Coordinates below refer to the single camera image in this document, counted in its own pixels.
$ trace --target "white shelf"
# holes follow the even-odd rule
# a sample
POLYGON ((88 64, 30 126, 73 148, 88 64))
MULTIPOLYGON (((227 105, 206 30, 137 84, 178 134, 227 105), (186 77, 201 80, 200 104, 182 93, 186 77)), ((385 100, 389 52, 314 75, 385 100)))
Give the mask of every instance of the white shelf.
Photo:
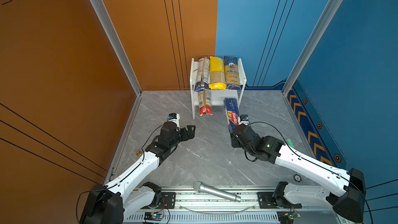
MULTIPOLYGON (((192 118, 195 119, 195 106, 199 106, 199 96, 198 92, 194 92, 193 89, 195 87, 196 75, 198 69, 198 62, 195 62, 192 58, 191 62, 191 75, 189 78, 189 83, 191 84, 191 101, 192 101, 192 118)), ((243 69, 242 60, 239 58, 238 60, 238 71, 239 71, 239 82, 242 85, 242 89, 240 91, 240 95, 238 95, 238 90, 212 90, 211 91, 211 105, 212 106, 223 106, 225 98, 236 98, 238 101, 238 107, 240 105, 240 101, 242 99, 243 91, 246 86, 246 74, 243 69)))
MULTIPOLYGON (((193 92, 193 105, 199 106, 199 92, 193 92)), ((223 106, 225 98, 236 98, 239 100, 237 90, 211 90, 211 105, 212 106, 223 106)))

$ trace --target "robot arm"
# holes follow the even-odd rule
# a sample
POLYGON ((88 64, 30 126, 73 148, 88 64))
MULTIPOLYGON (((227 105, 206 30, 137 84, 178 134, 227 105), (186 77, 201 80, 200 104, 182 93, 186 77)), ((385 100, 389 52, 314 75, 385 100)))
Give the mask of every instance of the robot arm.
POLYGON ((169 114, 152 143, 144 154, 125 172, 105 186, 96 185, 90 191, 80 224, 113 224, 122 223, 123 215, 130 215, 138 209, 159 205, 161 187, 147 182, 131 194, 138 184, 170 156, 182 141, 194 138, 195 126, 180 128, 180 115, 169 114))
POLYGON ((300 208, 301 204, 317 203, 332 207, 348 220, 363 221, 366 189, 361 171, 346 171, 317 161, 271 136, 261 138, 245 123, 235 128, 231 143, 232 147, 241 147, 259 160, 292 169, 321 185, 318 188, 279 182, 273 195, 278 207, 300 208))

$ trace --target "pasta package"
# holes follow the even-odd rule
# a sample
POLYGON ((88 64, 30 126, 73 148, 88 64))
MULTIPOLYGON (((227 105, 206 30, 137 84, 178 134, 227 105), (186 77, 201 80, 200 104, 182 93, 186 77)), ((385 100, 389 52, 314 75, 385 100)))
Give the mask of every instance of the pasta package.
POLYGON ((199 92, 199 116, 203 114, 213 115, 211 111, 211 92, 206 89, 199 92))
POLYGON ((228 130, 229 133, 232 134, 235 128, 239 125, 238 101, 235 98, 225 98, 224 107, 225 107, 226 118, 228 121, 228 130))
POLYGON ((210 89, 225 90, 224 60, 220 57, 210 57, 210 89))
POLYGON ((202 56, 198 61, 198 73, 196 75, 195 92, 209 89, 210 57, 202 56))
POLYGON ((238 58, 224 56, 225 81, 227 89, 240 89, 238 58))

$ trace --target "black line on wall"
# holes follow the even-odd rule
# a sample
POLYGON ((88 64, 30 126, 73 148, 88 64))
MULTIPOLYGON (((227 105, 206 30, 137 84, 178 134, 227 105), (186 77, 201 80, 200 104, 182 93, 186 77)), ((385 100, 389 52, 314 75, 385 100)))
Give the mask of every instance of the black line on wall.
POLYGON ((10 0, 8 2, 5 2, 5 3, 2 3, 1 5, 5 5, 5 4, 9 3, 9 2, 12 2, 12 0, 10 0))
POLYGON ((174 45, 173 45, 173 39, 172 39, 172 30, 170 29, 169 15, 167 14, 166 0, 164 0, 164 8, 166 9, 167 23, 169 24, 170 40, 172 41, 172 49, 173 49, 173 55, 174 55, 174 64, 176 65, 176 73, 177 73, 177 79, 178 79, 178 87, 179 87, 180 90, 181 90, 181 87, 180 87, 180 77, 178 76, 178 70, 177 70, 176 54, 174 53, 174 45))
POLYGON ((181 22, 181 33, 182 33, 182 45, 183 45, 183 48, 184 48, 185 69, 186 69, 186 71, 187 71, 187 76, 188 76, 187 55, 185 54, 184 31, 183 31, 183 29, 182 29, 182 17, 181 17, 180 0, 178 0, 178 8, 179 8, 179 10, 180 10, 180 22, 181 22))
POLYGON ((102 176, 102 175, 98 174, 97 172, 95 172, 95 171, 93 171, 93 170, 91 170, 91 169, 89 169, 89 168, 85 167, 85 166, 84 166, 84 165, 82 165, 81 163, 79 163, 79 162, 76 162, 76 161, 75 161, 75 160, 73 160, 72 158, 70 158, 70 157, 68 157, 68 156, 66 156, 66 155, 64 155, 64 154, 62 154, 61 152, 59 152, 59 151, 57 151, 57 150, 55 150, 55 149, 53 149, 53 148, 49 147, 48 145, 46 145, 46 144, 44 144, 44 143, 42 143, 42 142, 38 141, 37 139, 35 139, 35 138, 33 138, 33 137, 29 136, 29 135, 28 135, 28 134, 26 134, 25 132, 22 132, 21 130, 19 130, 19 129, 17 129, 17 128, 13 127, 12 125, 10 125, 10 124, 8 124, 8 123, 6 123, 6 122, 2 121, 1 119, 0 119, 0 122, 2 122, 3 124, 5 124, 5 125, 7 125, 7 126, 11 127, 12 129, 14 129, 14 130, 16 130, 16 131, 18 131, 18 132, 22 133, 23 135, 25 135, 25 136, 27 136, 27 137, 29 137, 29 138, 33 139, 34 141, 38 142, 39 144, 41 144, 41 145, 44 145, 45 147, 47 147, 47 148, 51 149, 52 151, 54 151, 54 152, 57 152, 57 153, 58 153, 58 154, 60 154, 61 156, 63 156, 63 157, 66 157, 66 158, 67 158, 67 159, 69 159, 70 161, 73 161, 73 162, 77 163, 78 165, 80 165, 80 166, 83 166, 84 168, 88 169, 88 170, 89 170, 89 171, 91 171, 91 172, 94 172, 95 174, 99 175, 100 177, 103 177, 103 178, 105 178, 104 176, 102 176))
POLYGON ((0 103, 0 105, 2 107, 5 107, 8 111, 12 112, 13 114, 17 115, 18 117, 22 118, 24 121, 28 122, 29 124, 33 125, 34 127, 36 127, 37 129, 39 129, 40 131, 46 133, 47 135, 49 135, 50 137, 54 138, 56 141, 60 142, 61 144, 63 144, 64 146, 68 147, 69 149, 71 149, 72 151, 76 152, 77 154, 79 154, 80 156, 86 158, 88 161, 92 162, 93 164, 97 165, 98 167, 100 167, 101 169, 107 171, 106 169, 104 169, 103 167, 99 166, 98 164, 96 164, 95 162, 93 162, 92 160, 88 159, 87 157, 83 156, 81 153, 79 153, 78 151, 76 151, 75 149, 73 149, 72 147, 68 146, 67 144, 65 144, 64 142, 61 142, 58 138, 52 136, 51 134, 49 134, 48 132, 44 131, 43 129, 41 129, 40 127, 38 127, 37 125, 35 125, 34 123, 30 122, 29 120, 27 120, 26 118, 22 117, 21 115, 17 114, 16 112, 14 112, 13 110, 11 110, 10 108, 6 107, 5 105, 3 105, 2 103, 0 103))
POLYGON ((374 187, 377 187, 377 186, 381 186, 381 185, 384 185, 384 184, 387 184, 387 183, 392 183, 392 182, 395 182, 395 181, 398 181, 398 179, 391 180, 391 181, 388 181, 388 182, 385 182, 385 183, 381 183, 381 184, 378 184, 378 185, 375 185, 375 186, 372 186, 372 187, 368 187, 366 189, 371 189, 371 188, 374 188, 374 187))
POLYGON ((282 14, 281 14, 281 18, 279 18, 278 26, 276 27, 276 31, 275 31, 274 37, 273 37, 273 39, 272 39, 271 46, 269 47, 269 51, 268 51, 268 54, 267 54, 266 62, 264 63, 263 70, 261 71, 260 78, 259 78, 259 80, 258 80, 257 86, 260 84, 261 76, 263 75, 264 68, 266 67, 267 60, 268 60, 268 56, 269 56, 269 53, 271 52, 272 44, 273 44, 273 42, 274 42, 274 40, 275 40, 276 33, 278 32, 279 24, 281 23, 281 20, 282 20, 282 17, 283 17, 283 13, 285 12, 285 8, 286 8, 287 2, 288 2, 288 0, 286 0, 285 6, 283 7, 282 14))
POLYGON ((256 83, 257 73, 258 73, 258 70, 260 69, 261 61, 263 60, 264 52, 265 52, 265 50, 266 50, 266 47, 267 47, 267 43, 268 43, 268 39, 269 39, 269 35, 271 34, 271 30, 272 30, 273 22, 275 21, 276 12, 278 12, 278 8, 279 8, 279 4, 280 4, 280 2, 281 2, 281 0, 279 0, 279 2, 278 2, 278 6, 276 7, 275 14, 274 14, 274 18, 272 19, 272 24, 271 24, 271 27, 269 28, 269 32, 268 32, 267 41, 266 41, 266 44, 264 45, 264 50, 263 50, 263 54, 261 55, 260 62, 258 63, 258 67, 257 67, 256 76, 254 77, 254 81, 253 81, 253 87, 254 87, 254 84, 256 83))
POLYGON ((278 42, 276 43, 274 52, 272 53, 271 61, 268 64, 267 72, 266 72, 266 75, 264 76, 264 79, 263 79, 263 82, 261 83, 261 85, 264 84, 264 81, 265 81, 266 76, 268 74, 269 67, 271 66, 271 62, 272 62, 273 56, 275 55, 275 51, 276 51, 276 48, 278 47, 279 40, 281 40, 281 36, 282 36, 283 30, 285 29, 285 25, 286 25, 287 19, 289 18, 289 14, 290 14, 290 11, 292 10, 294 2, 295 2, 295 0, 293 0, 292 5, 290 6, 290 9, 289 9, 289 13, 287 13, 287 17, 286 17, 285 23, 283 24, 283 28, 282 28, 282 31, 281 31, 281 35, 279 36, 278 42))
POLYGON ((390 195, 383 195, 382 197, 371 198, 371 199, 368 199, 367 201, 376 200, 376 199, 380 199, 380 198, 384 198, 384 197, 391 197, 393 195, 398 195, 398 193, 394 193, 394 194, 390 194, 390 195))
POLYGON ((398 206, 395 206, 395 207, 388 207, 388 208, 372 209, 371 211, 374 212, 374 211, 378 211, 378 210, 385 210, 385 209, 391 209, 391 208, 398 208, 398 206))
POLYGON ((87 180, 90 180, 90 181, 92 181, 92 182, 94 182, 94 183, 97 183, 96 181, 93 181, 93 180, 91 180, 90 178, 87 178, 87 177, 85 177, 85 176, 83 176, 83 175, 81 175, 81 174, 79 174, 79 173, 76 173, 76 172, 74 172, 74 171, 71 171, 70 169, 67 169, 67 168, 65 168, 65 167, 63 167, 63 166, 61 166, 61 165, 59 165, 59 164, 57 164, 57 163, 54 163, 54 162, 52 162, 52 161, 50 161, 50 160, 48 160, 48 159, 45 159, 45 158, 42 157, 42 156, 39 156, 39 155, 37 155, 37 154, 35 154, 35 153, 31 152, 31 151, 28 151, 27 149, 24 149, 24 148, 22 148, 22 147, 20 147, 20 146, 17 146, 16 144, 11 143, 10 141, 7 141, 7 140, 5 140, 5 139, 3 139, 3 138, 0 138, 0 139, 1 139, 2 141, 6 142, 6 143, 9 143, 9 144, 11 144, 11 145, 13 145, 13 146, 15 146, 15 147, 18 147, 18 148, 20 148, 20 149, 22 149, 22 150, 24 150, 24 151, 26 151, 26 152, 29 152, 30 154, 33 154, 33 155, 35 155, 35 156, 37 156, 37 157, 39 157, 39 158, 42 158, 42 159, 44 159, 44 160, 46 160, 46 161, 48 161, 48 162, 50 162, 50 163, 52 163, 52 164, 55 164, 55 165, 57 165, 57 166, 59 166, 59 167, 61 167, 61 168, 63 168, 63 169, 66 169, 67 171, 70 171, 70 172, 72 172, 72 173, 74 173, 74 174, 76 174, 76 175, 79 175, 79 176, 81 176, 81 177, 83 177, 83 178, 86 178, 87 180))
POLYGON ((174 27, 176 28, 176 37, 177 37, 177 47, 178 47, 178 54, 180 56, 180 67, 181 67, 181 75, 182 75, 182 85, 185 88, 185 79, 184 79, 184 72, 182 71, 182 62, 181 62, 181 52, 180 52, 180 43, 178 41, 178 32, 177 32, 177 24, 176 24, 176 14, 174 13, 174 4, 172 0, 172 8, 173 8, 173 17, 174 17, 174 27))

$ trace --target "barilla spaghetti box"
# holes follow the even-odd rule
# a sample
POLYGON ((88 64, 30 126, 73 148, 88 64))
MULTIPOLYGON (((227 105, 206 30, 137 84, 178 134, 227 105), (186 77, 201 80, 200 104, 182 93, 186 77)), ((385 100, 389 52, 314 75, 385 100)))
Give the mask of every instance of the barilla spaghetti box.
POLYGON ((224 99, 224 107, 225 107, 225 112, 226 112, 226 118, 228 120, 228 130, 229 133, 232 134, 232 132, 235 130, 235 128, 239 125, 238 124, 238 117, 239 117, 239 111, 238 111, 238 102, 236 101, 235 98, 225 98, 224 99))

